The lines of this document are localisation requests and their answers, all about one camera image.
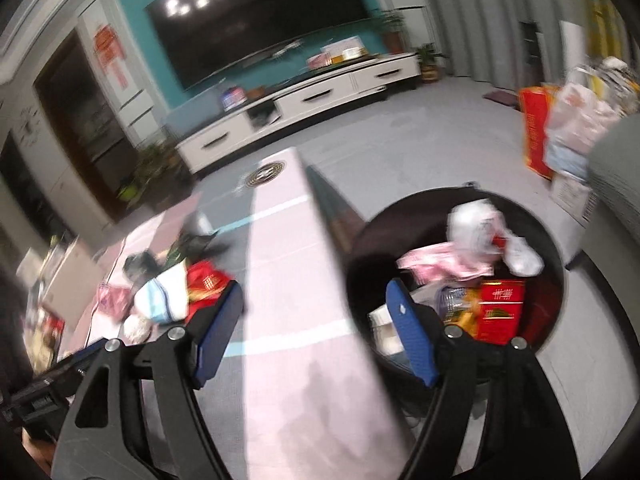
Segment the white paper cup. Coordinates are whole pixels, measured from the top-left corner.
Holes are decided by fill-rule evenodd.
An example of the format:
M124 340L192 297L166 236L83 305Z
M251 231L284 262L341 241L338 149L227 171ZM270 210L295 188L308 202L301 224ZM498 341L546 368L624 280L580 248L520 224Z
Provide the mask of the white paper cup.
M145 283L134 295L134 308L152 323L183 321L189 313L186 264L181 261Z

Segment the dark green foil bag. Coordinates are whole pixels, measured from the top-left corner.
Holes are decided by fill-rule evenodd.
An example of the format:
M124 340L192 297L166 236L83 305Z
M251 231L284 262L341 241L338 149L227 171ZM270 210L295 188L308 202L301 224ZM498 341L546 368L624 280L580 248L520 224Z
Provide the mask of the dark green foil bag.
M152 252L146 250L128 256L122 266L122 272L131 284L141 286L160 274L160 266Z

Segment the green red wafer snack bag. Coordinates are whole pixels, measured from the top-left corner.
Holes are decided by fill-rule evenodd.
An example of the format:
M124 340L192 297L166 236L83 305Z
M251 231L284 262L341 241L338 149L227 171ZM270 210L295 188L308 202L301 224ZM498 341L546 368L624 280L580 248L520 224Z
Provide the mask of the green red wafer snack bag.
M213 235L182 233L168 249L164 268L168 269L183 261L190 266L190 264L222 255L230 248L230 245L218 242L216 237L217 233Z

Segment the large left potted plant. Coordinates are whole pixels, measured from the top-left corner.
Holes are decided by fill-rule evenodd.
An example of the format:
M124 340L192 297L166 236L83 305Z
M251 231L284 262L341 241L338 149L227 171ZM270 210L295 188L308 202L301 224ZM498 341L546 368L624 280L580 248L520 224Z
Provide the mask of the large left potted plant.
M163 141L145 145L138 153L132 175L118 190L128 210L147 206L162 212L188 198L194 177L175 144Z

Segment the white cardboard box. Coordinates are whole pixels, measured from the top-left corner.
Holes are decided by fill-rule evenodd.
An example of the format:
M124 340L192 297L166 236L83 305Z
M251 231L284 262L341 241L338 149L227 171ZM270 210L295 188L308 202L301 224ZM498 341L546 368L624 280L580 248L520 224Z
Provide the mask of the white cardboard box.
M588 185L571 174L555 174L551 198L582 226L588 223L596 198Z

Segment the small red blue box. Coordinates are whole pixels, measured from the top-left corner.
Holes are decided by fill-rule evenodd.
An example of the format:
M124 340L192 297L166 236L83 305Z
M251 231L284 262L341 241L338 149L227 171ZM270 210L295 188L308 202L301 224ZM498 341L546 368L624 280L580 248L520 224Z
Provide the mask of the small red blue box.
M234 110L243 105L248 100L248 97L241 87L234 86L224 90L220 99L222 108L225 112L228 112L228 110Z

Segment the white TV cabinet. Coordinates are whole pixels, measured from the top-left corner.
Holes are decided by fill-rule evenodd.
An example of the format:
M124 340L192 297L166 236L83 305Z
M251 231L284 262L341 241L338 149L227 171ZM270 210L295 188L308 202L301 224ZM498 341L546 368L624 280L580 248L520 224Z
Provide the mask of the white TV cabinet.
M177 143L192 174L218 160L349 103L377 96L392 84L416 82L420 75L414 53L382 55L334 67L232 110Z

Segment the red orange shopping bag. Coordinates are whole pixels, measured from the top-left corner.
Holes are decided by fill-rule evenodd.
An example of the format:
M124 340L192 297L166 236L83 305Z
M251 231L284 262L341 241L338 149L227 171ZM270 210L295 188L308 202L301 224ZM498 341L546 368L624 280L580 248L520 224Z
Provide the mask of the red orange shopping bag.
M558 86L527 87L518 92L518 104L524 117L524 160L528 169L551 180L553 171L544 162L548 136L546 123Z

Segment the potted plant in corner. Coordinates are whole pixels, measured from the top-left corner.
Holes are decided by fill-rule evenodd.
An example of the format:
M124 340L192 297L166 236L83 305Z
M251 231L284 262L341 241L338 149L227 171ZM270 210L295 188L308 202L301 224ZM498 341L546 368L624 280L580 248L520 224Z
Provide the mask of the potted plant in corner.
M439 62L445 61L447 58L446 55L440 52L432 42L417 47L416 55L419 60L421 80L424 84L432 84L433 82L439 81Z

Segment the potted plant by cabinet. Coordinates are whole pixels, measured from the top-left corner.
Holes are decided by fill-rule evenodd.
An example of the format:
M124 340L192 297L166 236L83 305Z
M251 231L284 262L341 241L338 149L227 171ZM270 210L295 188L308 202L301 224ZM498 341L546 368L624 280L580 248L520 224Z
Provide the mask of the potted plant by cabinet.
M405 22L402 15L394 10L376 12L371 18L384 46L391 54L401 54L407 49Z

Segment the red Chinese knot decoration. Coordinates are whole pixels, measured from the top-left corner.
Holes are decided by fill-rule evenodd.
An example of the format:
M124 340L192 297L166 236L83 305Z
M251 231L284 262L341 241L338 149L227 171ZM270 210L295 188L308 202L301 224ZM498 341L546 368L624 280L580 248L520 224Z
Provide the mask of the red Chinese knot decoration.
M126 58L119 38L111 25L100 25L93 36L93 47L96 59L104 75L112 73L120 88L127 89L128 81L119 66L119 60Z

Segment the black television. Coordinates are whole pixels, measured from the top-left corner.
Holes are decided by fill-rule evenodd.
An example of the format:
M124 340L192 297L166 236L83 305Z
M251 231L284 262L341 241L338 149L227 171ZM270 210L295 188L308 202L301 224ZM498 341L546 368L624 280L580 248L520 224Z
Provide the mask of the black television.
M364 0L154 0L145 11L186 89L288 40L370 16Z

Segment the black tower appliance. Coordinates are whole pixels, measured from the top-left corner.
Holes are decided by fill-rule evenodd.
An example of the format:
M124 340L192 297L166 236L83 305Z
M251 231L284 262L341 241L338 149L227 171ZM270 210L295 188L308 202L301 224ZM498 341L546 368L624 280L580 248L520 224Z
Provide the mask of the black tower appliance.
M544 63L538 42L535 22L521 22L523 39L526 87L539 87L544 82Z

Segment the pile of clothes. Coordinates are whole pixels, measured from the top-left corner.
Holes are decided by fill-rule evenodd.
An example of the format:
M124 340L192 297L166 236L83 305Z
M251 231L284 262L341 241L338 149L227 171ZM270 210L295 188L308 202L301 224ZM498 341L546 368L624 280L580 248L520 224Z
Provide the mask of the pile of clothes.
M596 96L617 108L622 115L639 111L639 75L615 56L604 58L599 64L579 64L573 68L578 80Z

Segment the white paper roll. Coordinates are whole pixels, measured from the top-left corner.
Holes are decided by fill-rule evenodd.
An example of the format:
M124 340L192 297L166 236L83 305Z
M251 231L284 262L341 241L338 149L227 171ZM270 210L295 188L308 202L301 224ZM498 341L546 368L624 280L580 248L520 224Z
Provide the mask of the white paper roll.
M565 81L585 84L586 74L582 66L588 61L588 56L584 28L568 21L560 21L560 27Z

